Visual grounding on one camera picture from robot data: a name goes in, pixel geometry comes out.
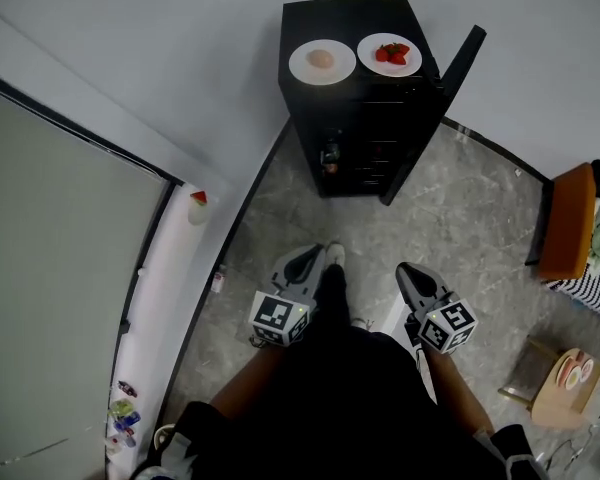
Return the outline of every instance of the striped cloth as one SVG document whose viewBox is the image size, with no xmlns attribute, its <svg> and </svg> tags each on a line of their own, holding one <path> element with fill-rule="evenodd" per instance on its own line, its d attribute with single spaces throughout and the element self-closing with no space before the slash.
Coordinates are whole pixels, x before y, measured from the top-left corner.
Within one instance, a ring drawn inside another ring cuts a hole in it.
<svg viewBox="0 0 600 480">
<path fill-rule="evenodd" d="M 572 299 L 600 314 L 600 273 L 593 278 L 589 274 L 589 265 L 585 268 L 584 275 L 580 279 L 548 281 L 544 284 L 550 290 L 566 293 Z"/>
</svg>

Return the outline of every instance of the floor baseboard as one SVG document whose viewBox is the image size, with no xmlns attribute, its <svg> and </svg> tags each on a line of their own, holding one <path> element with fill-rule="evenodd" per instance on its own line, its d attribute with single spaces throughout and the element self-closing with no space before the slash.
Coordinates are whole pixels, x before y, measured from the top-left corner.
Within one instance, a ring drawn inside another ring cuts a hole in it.
<svg viewBox="0 0 600 480">
<path fill-rule="evenodd" d="M 518 167 L 519 169 L 522 169 L 524 172 L 530 174 L 531 176 L 533 176 L 534 178 L 536 178 L 538 181 L 542 182 L 543 184 L 549 183 L 551 181 L 540 171 L 538 171 L 534 167 L 531 167 L 527 162 L 525 162 L 521 158 L 514 155 L 508 149 L 505 149 L 500 144 L 496 144 L 492 140 L 487 139 L 484 135 L 480 135 L 478 132 L 473 131 L 471 128 L 462 126 L 460 123 L 458 123 L 457 121 L 454 121 L 453 119 L 449 119 L 447 116 L 444 116 L 442 118 L 442 124 L 445 124 L 449 128 L 453 128 L 454 130 L 459 131 L 460 133 L 475 140 L 476 142 L 479 142 L 480 144 L 489 148 L 490 150 L 494 151 L 495 153 L 498 153 L 500 156 L 506 158 L 512 164 L 514 164 L 516 167 Z"/>
</svg>

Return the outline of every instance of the black pants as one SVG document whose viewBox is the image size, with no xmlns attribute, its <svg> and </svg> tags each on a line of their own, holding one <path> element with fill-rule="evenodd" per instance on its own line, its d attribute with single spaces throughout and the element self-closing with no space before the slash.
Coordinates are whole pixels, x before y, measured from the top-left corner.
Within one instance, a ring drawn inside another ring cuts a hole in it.
<svg viewBox="0 0 600 480">
<path fill-rule="evenodd" d="M 307 329 L 308 336 L 333 336 L 351 325 L 349 304 L 347 303 L 347 282 L 340 265 L 331 265 L 322 274 L 320 286 L 316 292 L 318 309 L 312 324 Z"/>
</svg>

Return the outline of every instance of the small wooden table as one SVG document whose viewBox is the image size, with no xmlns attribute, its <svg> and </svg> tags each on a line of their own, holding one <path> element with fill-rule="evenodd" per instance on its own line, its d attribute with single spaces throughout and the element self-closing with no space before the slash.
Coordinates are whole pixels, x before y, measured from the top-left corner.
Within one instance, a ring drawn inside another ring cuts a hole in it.
<svg viewBox="0 0 600 480">
<path fill-rule="evenodd" d="M 559 355 L 531 338 L 527 338 L 527 341 L 541 353 L 555 360 L 553 368 L 551 368 L 549 375 L 547 375 L 544 384 L 542 384 L 542 387 L 533 400 L 513 395 L 504 389 L 499 389 L 498 392 L 526 405 L 527 409 L 531 412 L 531 421 L 536 425 L 566 429 L 580 427 L 587 421 L 582 416 L 582 410 L 587 404 L 593 388 L 600 377 L 600 361 L 593 358 L 593 371 L 589 378 L 571 391 L 567 391 L 566 388 L 560 387 L 556 383 L 558 371 L 567 357 L 575 359 L 580 349 L 572 348 L 564 354 Z M 584 356 L 584 361 L 592 357 L 587 353 Z"/>
</svg>

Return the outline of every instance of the white plate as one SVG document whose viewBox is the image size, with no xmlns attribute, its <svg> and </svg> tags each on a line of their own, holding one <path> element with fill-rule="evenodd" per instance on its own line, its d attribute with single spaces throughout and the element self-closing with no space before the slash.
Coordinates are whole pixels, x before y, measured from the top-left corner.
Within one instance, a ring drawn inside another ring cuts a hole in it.
<svg viewBox="0 0 600 480">
<path fill-rule="evenodd" d="M 560 379 L 562 377 L 562 373 L 564 372 L 564 369 L 567 367 L 567 364 L 571 364 L 571 365 L 575 366 L 575 364 L 576 364 L 575 359 L 573 359 L 572 357 L 567 357 L 560 365 L 560 368 L 558 369 L 558 374 L 556 375 L 556 384 L 558 386 L 560 386 Z"/>
<path fill-rule="evenodd" d="M 565 383 L 565 388 L 567 391 L 571 391 L 575 388 L 579 383 L 582 377 L 582 368 L 579 366 L 575 366 L 571 372 L 569 372 L 569 376 L 567 377 L 567 382 Z"/>
<path fill-rule="evenodd" d="M 405 56 L 407 64 L 400 66 L 391 64 L 391 62 L 378 62 L 376 60 L 376 52 L 383 44 L 402 43 L 406 44 L 411 50 Z M 375 71 L 379 75 L 403 77 L 413 75 L 422 66 L 422 54 L 418 47 L 408 39 L 395 34 L 372 34 L 365 37 L 358 44 L 358 58 L 371 71 Z"/>
<path fill-rule="evenodd" d="M 582 365 L 582 376 L 580 377 L 580 382 L 586 382 L 589 377 L 591 377 L 591 372 L 593 371 L 593 359 L 589 358 Z"/>
<path fill-rule="evenodd" d="M 333 66 L 317 68 L 309 64 L 307 55 L 313 50 L 326 50 L 333 55 Z M 298 47 L 289 57 L 291 74 L 310 85 L 331 85 L 347 78 L 356 67 L 356 55 L 346 44 L 331 39 L 317 39 Z"/>
</svg>

